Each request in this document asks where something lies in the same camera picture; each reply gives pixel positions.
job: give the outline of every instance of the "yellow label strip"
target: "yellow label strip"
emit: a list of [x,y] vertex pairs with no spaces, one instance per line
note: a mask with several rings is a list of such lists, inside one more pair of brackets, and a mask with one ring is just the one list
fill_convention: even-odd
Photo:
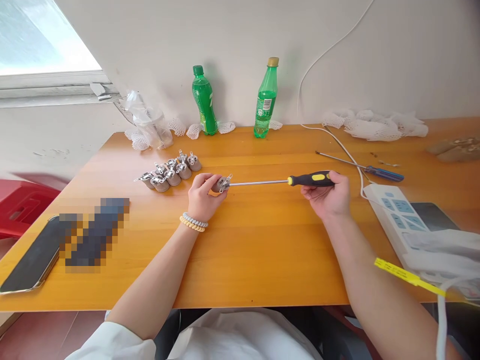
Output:
[[412,274],[411,272],[402,269],[401,267],[393,265],[388,261],[382,260],[379,257],[377,257],[375,260],[375,266],[382,270],[385,270],[386,272],[389,272],[390,274],[395,275],[397,278],[405,280],[407,283],[427,289],[428,291],[437,295],[441,295],[443,297],[447,296],[447,293],[442,289],[426,281],[423,281],[419,276]]

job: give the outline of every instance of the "bottle cap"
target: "bottle cap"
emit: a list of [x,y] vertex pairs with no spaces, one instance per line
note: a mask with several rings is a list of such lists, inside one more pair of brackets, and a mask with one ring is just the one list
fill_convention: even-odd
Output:
[[269,68],[276,68],[279,66],[279,58],[278,57],[269,57],[268,58],[268,64],[267,66]]
[[193,74],[194,75],[203,75],[204,74],[204,67],[202,65],[195,65],[193,67]]

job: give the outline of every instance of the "smartphone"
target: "smartphone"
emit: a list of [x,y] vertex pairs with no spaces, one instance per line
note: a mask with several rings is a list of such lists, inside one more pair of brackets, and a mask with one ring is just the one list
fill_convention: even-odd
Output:
[[433,202],[412,202],[411,206],[432,232],[447,229],[460,230],[457,224]]
[[39,288],[59,258],[65,242],[60,217],[54,216],[33,241],[10,275],[0,286],[0,294],[21,293]]

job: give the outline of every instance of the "red plastic chair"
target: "red plastic chair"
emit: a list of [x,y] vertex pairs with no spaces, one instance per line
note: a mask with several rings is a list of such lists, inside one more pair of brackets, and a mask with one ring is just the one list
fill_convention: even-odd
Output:
[[58,194],[33,182],[0,179],[0,238],[19,239]]

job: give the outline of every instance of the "yellow and black screwdriver handle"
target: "yellow and black screwdriver handle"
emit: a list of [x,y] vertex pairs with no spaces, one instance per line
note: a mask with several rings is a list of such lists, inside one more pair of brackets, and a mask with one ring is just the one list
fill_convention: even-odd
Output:
[[290,186],[305,185],[324,188],[335,185],[335,183],[330,180],[329,171],[317,171],[311,174],[290,176],[287,180]]

